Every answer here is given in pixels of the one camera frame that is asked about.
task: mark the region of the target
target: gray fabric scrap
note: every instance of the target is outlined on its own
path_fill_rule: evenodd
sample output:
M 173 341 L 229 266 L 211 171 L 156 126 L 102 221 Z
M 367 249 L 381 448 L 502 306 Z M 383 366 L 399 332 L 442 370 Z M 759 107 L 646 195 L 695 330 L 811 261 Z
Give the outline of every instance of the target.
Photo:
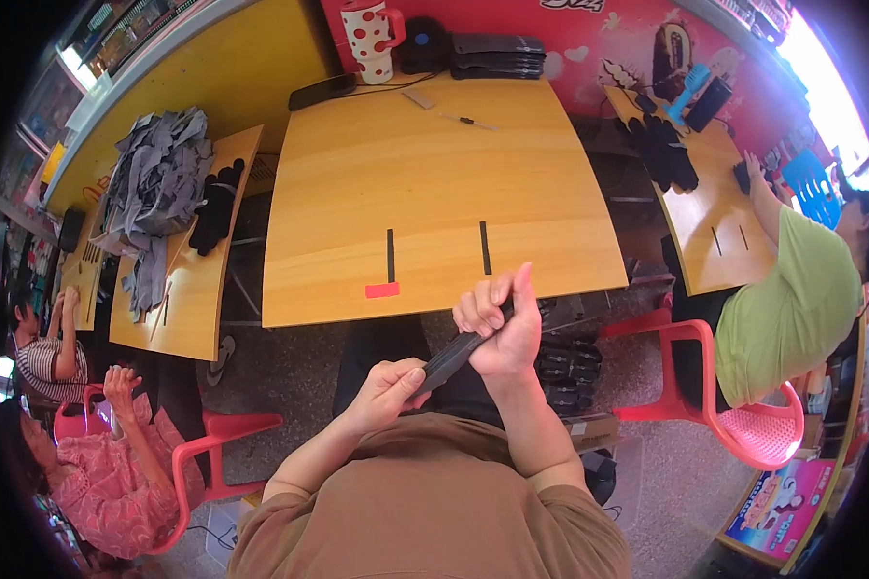
M 141 249 L 132 272 L 121 280 L 133 321 L 161 303 L 167 236 L 186 231 L 203 199 L 214 158 L 207 128 L 206 113 L 197 107 L 167 110 L 139 117 L 116 143 L 119 159 L 107 193 L 119 211 L 103 228 Z

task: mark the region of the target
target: blue plastic holder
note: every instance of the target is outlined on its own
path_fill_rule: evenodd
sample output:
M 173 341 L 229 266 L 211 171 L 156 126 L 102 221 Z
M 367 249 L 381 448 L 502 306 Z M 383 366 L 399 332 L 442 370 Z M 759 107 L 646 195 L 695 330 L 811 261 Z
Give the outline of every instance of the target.
M 782 168 L 782 178 L 798 196 L 802 214 L 830 229 L 837 227 L 840 202 L 824 166 L 810 149 L 801 151 L 788 161 Z
M 704 87 L 708 82 L 708 79 L 711 77 L 711 70 L 702 63 L 696 64 L 692 67 L 692 70 L 688 72 L 686 79 L 684 80 L 686 89 L 683 90 L 682 95 L 679 95 L 673 101 L 672 105 L 663 105 L 663 110 L 666 111 L 666 115 L 669 116 L 675 124 L 679 126 L 684 126 L 686 124 L 682 118 L 682 110 L 688 104 L 689 99 L 692 99 L 692 95 L 695 95 L 695 93 L 701 90 L 701 87 Z

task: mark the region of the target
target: stack of black socks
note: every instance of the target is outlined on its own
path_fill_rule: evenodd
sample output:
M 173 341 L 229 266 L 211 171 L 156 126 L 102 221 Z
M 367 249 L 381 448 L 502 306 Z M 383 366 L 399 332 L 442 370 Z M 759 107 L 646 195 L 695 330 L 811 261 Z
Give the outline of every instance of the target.
M 688 150 L 679 140 L 679 133 L 672 123 L 644 114 L 644 122 L 631 119 L 627 127 L 620 124 L 628 133 L 631 148 L 633 148 L 650 175 L 650 180 L 657 183 L 664 193 L 678 185 L 683 191 L 691 191 L 699 186 L 699 176 L 688 160 Z
M 216 244 L 229 235 L 232 225 L 232 210 L 238 182 L 242 179 L 244 161 L 236 158 L 232 167 L 223 167 L 219 175 L 207 175 L 203 190 L 204 205 L 196 208 L 199 219 L 188 245 L 205 256 Z
M 455 79 L 539 79 L 544 44 L 531 36 L 455 33 L 450 74 Z

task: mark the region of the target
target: pink plastic chair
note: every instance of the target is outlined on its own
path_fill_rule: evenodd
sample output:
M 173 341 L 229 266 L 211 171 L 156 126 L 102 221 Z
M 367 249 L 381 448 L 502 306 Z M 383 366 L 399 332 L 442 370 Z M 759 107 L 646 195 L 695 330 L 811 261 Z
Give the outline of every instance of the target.
M 222 444 L 282 425 L 283 417 L 280 414 L 220 414 L 203 409 L 203 423 L 206 424 L 206 436 L 185 442 L 174 449 L 171 462 L 174 466 L 174 488 L 177 489 L 177 502 L 181 507 L 181 515 L 177 526 L 170 532 L 170 535 L 160 544 L 154 546 L 154 549 L 148 551 L 149 555 L 160 555 L 177 545 L 190 524 L 187 482 L 183 476 L 183 465 L 187 460 L 201 452 L 209 452 L 209 460 L 212 464 L 212 482 L 206 489 L 204 502 L 230 496 L 247 495 L 264 488 L 266 485 L 266 481 L 226 484 L 222 478 Z
M 660 307 L 637 318 L 604 327 L 599 338 L 614 335 L 657 331 L 663 366 L 663 391 L 652 404 L 614 409 L 619 420 L 681 420 L 705 424 L 718 441 L 741 462 L 756 469 L 779 469 L 791 460 L 804 435 L 804 412 L 795 389 L 786 382 L 782 393 L 788 406 L 750 404 L 718 414 L 715 411 L 715 339 L 712 329 L 701 319 L 671 321 L 672 314 Z M 686 402 L 675 383 L 673 346 L 675 340 L 701 342 L 703 360 L 703 411 Z
M 94 411 L 90 411 L 90 396 L 95 394 L 103 394 L 102 385 L 86 385 L 84 386 L 84 414 L 83 416 L 65 416 L 65 411 L 70 404 L 65 402 L 55 413 L 55 426 L 53 433 L 55 442 L 63 438 L 76 438 L 85 434 L 101 434 L 111 432 L 112 428 L 109 423 L 97 413 L 96 405 L 93 405 Z

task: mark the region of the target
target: person in striped shirt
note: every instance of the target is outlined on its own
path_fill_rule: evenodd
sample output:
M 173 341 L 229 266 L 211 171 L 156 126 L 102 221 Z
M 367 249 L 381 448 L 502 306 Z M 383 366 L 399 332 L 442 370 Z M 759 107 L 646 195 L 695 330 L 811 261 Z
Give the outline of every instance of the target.
M 90 383 L 90 367 L 74 330 L 74 314 L 81 301 L 77 288 L 69 287 L 58 295 L 45 337 L 39 337 L 39 317 L 32 311 L 30 297 L 27 288 L 10 294 L 16 367 L 47 399 L 81 402 L 84 386 Z M 59 328 L 63 331 L 60 339 Z

